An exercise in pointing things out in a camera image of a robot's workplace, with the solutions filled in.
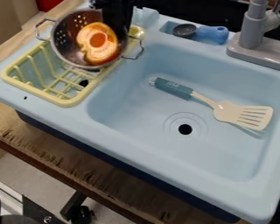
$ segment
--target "wooden table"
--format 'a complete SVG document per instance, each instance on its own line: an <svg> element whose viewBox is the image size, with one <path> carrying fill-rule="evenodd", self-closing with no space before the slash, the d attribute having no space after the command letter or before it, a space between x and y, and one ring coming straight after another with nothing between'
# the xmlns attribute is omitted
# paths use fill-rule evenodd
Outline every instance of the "wooden table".
<svg viewBox="0 0 280 224"><path fill-rule="evenodd" d="M82 2L66 0L46 16L57 18ZM1 45L0 61L32 38L34 30L30 27ZM1 102L0 148L136 223L223 223L125 171L33 128Z"/></svg>

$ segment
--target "toy sink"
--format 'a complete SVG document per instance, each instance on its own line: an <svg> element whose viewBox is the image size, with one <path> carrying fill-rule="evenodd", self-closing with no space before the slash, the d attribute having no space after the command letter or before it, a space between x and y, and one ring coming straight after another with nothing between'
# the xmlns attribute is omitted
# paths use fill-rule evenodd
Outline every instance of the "toy sink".
<svg viewBox="0 0 280 224"><path fill-rule="evenodd" d="M229 58L225 45L161 32L185 21L145 10L144 54L123 59L81 103L62 108L1 77L0 101L231 214L268 223L280 197L280 72ZM36 44L2 62L0 73ZM162 92L151 77L275 114L262 132L218 122L207 105Z"/></svg>

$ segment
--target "gray faucet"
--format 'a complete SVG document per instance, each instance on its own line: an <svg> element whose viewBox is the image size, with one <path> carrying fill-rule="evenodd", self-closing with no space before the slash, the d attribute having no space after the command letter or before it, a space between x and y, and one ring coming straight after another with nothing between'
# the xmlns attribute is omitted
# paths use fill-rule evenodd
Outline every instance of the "gray faucet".
<svg viewBox="0 0 280 224"><path fill-rule="evenodd" d="M267 4L267 0L250 1L241 27L240 46L247 49L257 48L262 43L263 34L280 25L280 0L276 2L273 10L267 10Z"/></svg>
<svg viewBox="0 0 280 224"><path fill-rule="evenodd" d="M280 0L267 10L267 0L251 0L241 27L229 41L227 55L280 70L280 41L265 38L265 32L280 25Z"/></svg>

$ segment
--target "yellow dish rack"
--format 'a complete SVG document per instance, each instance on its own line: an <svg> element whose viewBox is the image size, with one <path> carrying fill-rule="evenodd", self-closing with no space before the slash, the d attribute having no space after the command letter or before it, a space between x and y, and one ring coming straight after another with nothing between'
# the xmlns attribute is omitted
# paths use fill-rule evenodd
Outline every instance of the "yellow dish rack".
<svg viewBox="0 0 280 224"><path fill-rule="evenodd" d="M142 39L144 29L132 25L129 35ZM129 39L126 53L139 44ZM57 58L50 44L39 43L27 54L7 66L1 74L3 81L61 107L81 102L120 63L120 59L99 73L71 69Z"/></svg>

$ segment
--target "drain hole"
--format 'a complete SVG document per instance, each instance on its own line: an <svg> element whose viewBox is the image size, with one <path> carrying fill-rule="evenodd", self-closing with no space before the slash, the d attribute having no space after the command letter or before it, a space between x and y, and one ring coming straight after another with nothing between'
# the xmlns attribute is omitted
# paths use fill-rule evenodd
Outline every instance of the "drain hole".
<svg viewBox="0 0 280 224"><path fill-rule="evenodd" d="M89 81L88 80L82 80L79 82L79 85L80 86L83 86L84 88L89 84Z"/></svg>
<svg viewBox="0 0 280 224"><path fill-rule="evenodd" d="M188 124L182 124L178 127L178 131L182 135L190 135L192 133L192 127Z"/></svg>

